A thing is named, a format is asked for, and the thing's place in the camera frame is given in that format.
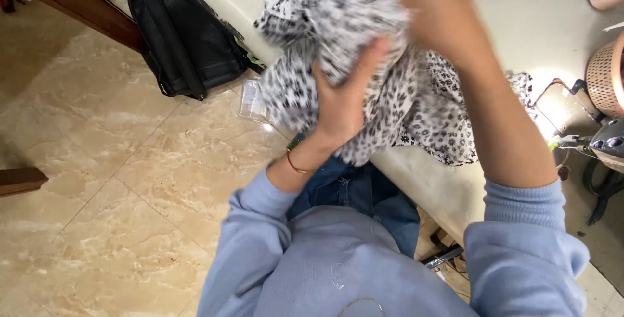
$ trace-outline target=black and white fabric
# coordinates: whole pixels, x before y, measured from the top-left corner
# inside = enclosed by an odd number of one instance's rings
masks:
[[[409,42],[413,16],[397,0],[265,0],[254,25],[284,51],[261,77],[271,121],[297,132],[314,129],[312,63],[320,60],[329,82],[340,85],[359,51],[389,35],[389,54],[366,90],[364,127],[336,154],[360,166],[380,148],[418,145],[447,165],[477,161],[457,71]]]

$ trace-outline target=blue jeans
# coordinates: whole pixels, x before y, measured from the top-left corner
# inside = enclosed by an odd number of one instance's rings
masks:
[[[390,232],[401,253],[414,257],[421,224],[418,211],[410,198],[372,163],[354,167],[331,157],[310,178],[286,218],[290,221],[319,205],[352,207],[377,220]]]

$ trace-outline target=person's right hand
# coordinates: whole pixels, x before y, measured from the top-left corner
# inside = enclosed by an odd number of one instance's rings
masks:
[[[471,0],[399,0],[415,12],[412,34],[432,49],[463,67],[475,52],[491,46]]]

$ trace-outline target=wooden table leg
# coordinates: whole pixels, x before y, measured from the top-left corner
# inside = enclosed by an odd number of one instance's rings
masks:
[[[47,180],[36,167],[0,170],[0,197],[38,190]]]

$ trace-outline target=black cable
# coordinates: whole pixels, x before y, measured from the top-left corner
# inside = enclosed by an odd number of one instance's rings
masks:
[[[583,186],[589,193],[598,196],[596,207],[587,222],[588,226],[595,225],[600,221],[606,212],[609,199],[613,195],[624,190],[624,180],[618,180],[623,174],[613,169],[607,171],[604,180],[599,186],[593,185],[593,173],[596,170],[596,166],[600,163],[600,160],[593,158],[589,161],[587,166],[585,166],[585,170],[583,171]]]

